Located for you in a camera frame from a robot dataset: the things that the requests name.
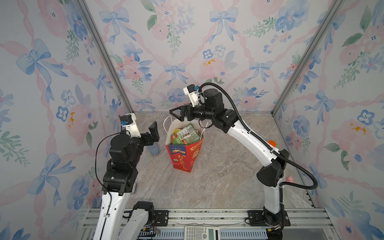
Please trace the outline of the light green snack bag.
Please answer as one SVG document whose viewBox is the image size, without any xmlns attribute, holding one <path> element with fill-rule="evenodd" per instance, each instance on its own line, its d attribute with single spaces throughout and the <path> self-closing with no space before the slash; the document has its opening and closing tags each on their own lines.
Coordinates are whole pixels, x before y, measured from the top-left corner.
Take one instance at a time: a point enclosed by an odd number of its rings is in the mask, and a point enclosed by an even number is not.
<svg viewBox="0 0 384 240">
<path fill-rule="evenodd" d="M 178 136 L 184 142 L 182 145 L 188 146 L 199 142 L 202 137 L 193 124 L 188 124 L 178 132 Z"/>
</svg>

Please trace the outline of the red paper gift bag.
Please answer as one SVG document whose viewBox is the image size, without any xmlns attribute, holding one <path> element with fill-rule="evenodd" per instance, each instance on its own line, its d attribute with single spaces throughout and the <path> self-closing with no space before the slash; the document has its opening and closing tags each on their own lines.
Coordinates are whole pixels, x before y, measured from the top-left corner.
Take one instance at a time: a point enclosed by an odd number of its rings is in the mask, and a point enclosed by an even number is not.
<svg viewBox="0 0 384 240">
<path fill-rule="evenodd" d="M 186 127 L 188 124 L 194 125 L 195 130 L 199 132 L 202 139 L 199 142 L 192 145 L 188 145 L 188 146 L 172 145 L 171 135 L 174 133 L 174 130 L 176 128 L 182 129 Z M 177 119 L 173 120 L 170 116 L 168 116 L 163 121 L 163 128 L 167 134 L 165 146 L 171 158 L 171 161 L 173 163 L 173 167 L 175 169 L 190 173 L 192 171 L 194 162 L 196 161 L 201 151 L 201 148 L 203 146 L 205 129 L 200 126 L 199 121 L 197 120 L 192 120 L 192 121 L 185 120 L 181 122 Z"/>
</svg>

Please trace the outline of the yellow chips snack bag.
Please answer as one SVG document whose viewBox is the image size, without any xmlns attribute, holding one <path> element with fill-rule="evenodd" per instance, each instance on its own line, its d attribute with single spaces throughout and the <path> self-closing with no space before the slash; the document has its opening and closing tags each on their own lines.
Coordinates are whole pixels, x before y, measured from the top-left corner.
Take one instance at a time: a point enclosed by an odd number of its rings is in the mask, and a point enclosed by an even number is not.
<svg viewBox="0 0 384 240">
<path fill-rule="evenodd" d="M 184 142 L 180 139 L 180 137 L 178 136 L 178 132 L 180 131 L 181 129 L 178 129 L 176 128 L 174 133 L 171 135 L 171 141 L 172 141 L 172 145 L 182 145 Z"/>
</svg>

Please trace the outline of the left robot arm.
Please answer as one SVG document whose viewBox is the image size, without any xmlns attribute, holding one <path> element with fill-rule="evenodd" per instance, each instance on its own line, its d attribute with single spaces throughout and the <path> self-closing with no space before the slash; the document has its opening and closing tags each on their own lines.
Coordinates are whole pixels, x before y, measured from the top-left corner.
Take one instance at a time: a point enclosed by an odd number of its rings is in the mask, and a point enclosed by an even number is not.
<svg viewBox="0 0 384 240">
<path fill-rule="evenodd" d="M 102 182 L 103 196 L 93 237 L 95 240 L 136 240 L 140 232 L 153 226 L 155 221 L 154 204 L 139 201 L 129 214 L 125 227 L 121 227 L 144 147 L 151 146 L 160 139 L 158 124 L 153 122 L 149 126 L 149 132 L 141 134 L 133 120 L 122 118 L 121 122 L 121 131 L 110 141 L 111 159 L 107 163 Z"/>
</svg>

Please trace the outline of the small square clock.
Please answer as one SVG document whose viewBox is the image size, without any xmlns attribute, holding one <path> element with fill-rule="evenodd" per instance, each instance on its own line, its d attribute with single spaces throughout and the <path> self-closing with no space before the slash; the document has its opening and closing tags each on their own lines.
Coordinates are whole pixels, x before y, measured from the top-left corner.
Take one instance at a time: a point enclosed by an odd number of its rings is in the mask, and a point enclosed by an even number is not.
<svg viewBox="0 0 384 240">
<path fill-rule="evenodd" d="M 135 193 L 135 191 L 136 191 L 136 187 L 137 187 L 137 184 L 136 184 L 136 183 L 134 183 L 134 184 L 133 184 L 133 187 L 132 187 L 132 194 L 134 194 L 134 193 Z"/>
</svg>

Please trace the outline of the orange plastic bottle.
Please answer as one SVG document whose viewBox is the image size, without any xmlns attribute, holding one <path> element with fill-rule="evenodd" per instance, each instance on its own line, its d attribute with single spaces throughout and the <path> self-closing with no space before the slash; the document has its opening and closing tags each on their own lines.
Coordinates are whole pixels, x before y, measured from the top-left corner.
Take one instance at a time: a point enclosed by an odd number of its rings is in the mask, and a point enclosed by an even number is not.
<svg viewBox="0 0 384 240">
<path fill-rule="evenodd" d="M 270 141 L 268 141 L 268 143 L 269 143 L 271 146 L 273 146 L 273 147 L 276 147 L 276 146 L 277 146 L 277 144 L 276 144 L 275 141 L 270 140 Z"/>
</svg>

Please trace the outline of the grey calculator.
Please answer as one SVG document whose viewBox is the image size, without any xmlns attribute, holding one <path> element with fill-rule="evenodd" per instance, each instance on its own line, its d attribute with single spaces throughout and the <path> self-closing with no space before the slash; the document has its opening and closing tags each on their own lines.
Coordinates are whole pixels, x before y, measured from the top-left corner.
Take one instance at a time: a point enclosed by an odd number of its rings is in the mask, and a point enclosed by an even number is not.
<svg viewBox="0 0 384 240">
<path fill-rule="evenodd" d="M 184 240 L 220 240 L 220 229 L 216 227 L 186 226 Z"/>
</svg>

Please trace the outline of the small pink toy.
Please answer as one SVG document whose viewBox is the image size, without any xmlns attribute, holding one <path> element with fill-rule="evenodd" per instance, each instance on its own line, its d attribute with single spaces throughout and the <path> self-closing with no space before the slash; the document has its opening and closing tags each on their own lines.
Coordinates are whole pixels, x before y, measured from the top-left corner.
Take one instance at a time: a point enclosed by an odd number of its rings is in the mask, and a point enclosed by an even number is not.
<svg viewBox="0 0 384 240">
<path fill-rule="evenodd" d="M 294 178 L 292 176 L 288 176 L 287 177 L 287 182 L 294 183 L 295 181 L 294 181 Z"/>
</svg>

